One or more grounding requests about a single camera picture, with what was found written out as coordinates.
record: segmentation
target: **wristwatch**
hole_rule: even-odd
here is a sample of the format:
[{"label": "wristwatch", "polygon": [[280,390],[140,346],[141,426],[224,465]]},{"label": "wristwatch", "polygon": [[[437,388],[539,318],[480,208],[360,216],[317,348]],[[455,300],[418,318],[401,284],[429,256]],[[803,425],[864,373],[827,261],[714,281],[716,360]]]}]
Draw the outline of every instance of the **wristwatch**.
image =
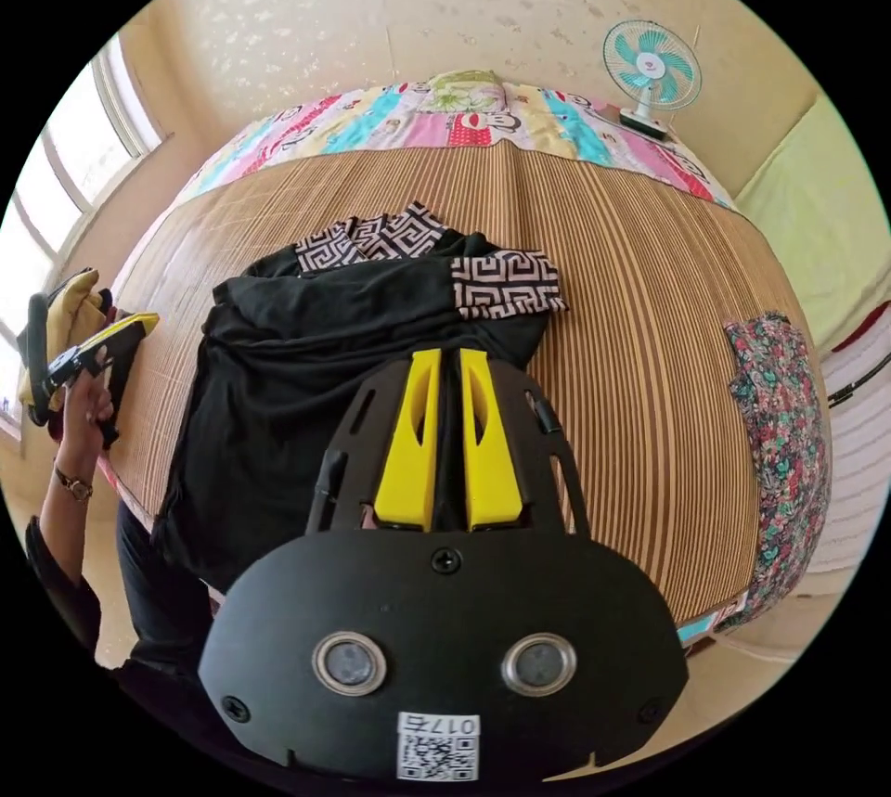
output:
[{"label": "wristwatch", "polygon": [[93,496],[93,485],[81,482],[80,479],[70,479],[55,464],[53,465],[53,470],[56,472],[56,478],[62,487],[67,491],[71,491],[78,503],[86,503]]}]

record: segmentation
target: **yellow bracket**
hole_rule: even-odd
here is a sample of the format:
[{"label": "yellow bracket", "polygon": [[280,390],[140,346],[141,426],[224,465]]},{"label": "yellow bracket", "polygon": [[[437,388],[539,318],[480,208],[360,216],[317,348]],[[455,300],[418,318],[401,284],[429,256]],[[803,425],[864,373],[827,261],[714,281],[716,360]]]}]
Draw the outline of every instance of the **yellow bracket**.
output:
[{"label": "yellow bracket", "polygon": [[92,349],[98,345],[102,345],[112,336],[117,336],[119,333],[123,333],[125,330],[132,327],[133,324],[141,324],[147,336],[155,327],[158,326],[159,320],[160,318],[153,313],[144,313],[141,315],[129,315],[127,317],[123,317],[120,321],[115,321],[104,330],[100,330],[98,333],[94,333],[93,336],[91,336],[88,340],[82,342],[81,349]]},{"label": "yellow bracket", "polygon": [[381,523],[430,531],[439,431],[440,349],[415,352],[374,499]]},{"label": "yellow bracket", "polygon": [[461,402],[468,528],[513,523],[523,498],[485,352],[461,349]]}]

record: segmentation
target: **black and yellow device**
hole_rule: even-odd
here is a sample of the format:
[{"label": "black and yellow device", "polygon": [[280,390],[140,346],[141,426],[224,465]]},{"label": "black and yellow device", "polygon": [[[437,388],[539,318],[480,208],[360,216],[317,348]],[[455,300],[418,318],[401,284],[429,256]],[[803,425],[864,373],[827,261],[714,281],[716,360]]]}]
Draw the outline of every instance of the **black and yellow device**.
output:
[{"label": "black and yellow device", "polygon": [[[46,321],[49,301],[44,294],[31,297],[26,328],[25,364],[30,382],[28,415],[37,426],[44,426],[50,418],[51,403],[66,383],[75,379],[83,370],[98,376],[103,370],[112,369],[110,391],[115,412],[123,395],[126,371],[129,370],[139,343],[157,326],[159,317],[153,313],[128,315],[93,334],[85,341],[72,346],[52,361],[47,361]],[[100,364],[97,355],[106,350]],[[118,438],[114,421],[100,424],[108,449]]]},{"label": "black and yellow device", "polygon": [[233,584],[201,681],[245,747],[295,769],[457,787],[613,763],[687,666],[659,590],[590,533],[537,383],[417,352],[356,394],[305,536]]}]

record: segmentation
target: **person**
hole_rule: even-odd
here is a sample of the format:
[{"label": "person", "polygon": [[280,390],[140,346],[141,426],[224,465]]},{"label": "person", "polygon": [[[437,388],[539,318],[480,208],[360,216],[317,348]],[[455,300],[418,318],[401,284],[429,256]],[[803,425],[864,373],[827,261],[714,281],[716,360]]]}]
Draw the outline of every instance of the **person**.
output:
[{"label": "person", "polygon": [[[103,361],[105,350],[97,360]],[[113,407],[102,376],[83,371],[65,389],[63,435],[40,515],[25,531],[25,553],[56,611],[95,655],[101,609],[84,578],[86,514],[103,436]],[[212,758],[279,788],[287,770],[243,748],[198,678],[213,623],[206,585],[153,549],[149,533],[119,501],[116,544],[136,631],[129,658],[108,674],[145,711]]]}]

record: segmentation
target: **black clothing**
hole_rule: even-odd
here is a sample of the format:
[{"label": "black clothing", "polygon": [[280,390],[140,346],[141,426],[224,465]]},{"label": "black clothing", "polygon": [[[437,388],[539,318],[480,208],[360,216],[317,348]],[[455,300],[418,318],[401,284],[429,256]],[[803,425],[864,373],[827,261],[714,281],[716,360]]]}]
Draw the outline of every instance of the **black clothing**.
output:
[{"label": "black clothing", "polygon": [[[547,313],[474,318],[456,301],[456,259],[496,251],[445,231],[419,258],[302,272],[288,247],[218,286],[152,544],[225,592],[303,534],[323,454],[376,369],[432,347],[525,367]],[[441,408],[440,434],[460,435],[459,407]]]},{"label": "black clothing", "polygon": [[[123,666],[107,671],[144,711],[194,748],[240,773],[285,791],[306,787],[288,769],[243,748],[214,709],[198,679],[198,662],[211,624],[207,587],[170,566],[149,545],[149,533],[123,501],[116,543],[124,592],[138,640]],[[90,654],[96,653],[100,608],[84,578],[75,586],[57,565],[32,518],[25,552],[62,620]]]}]

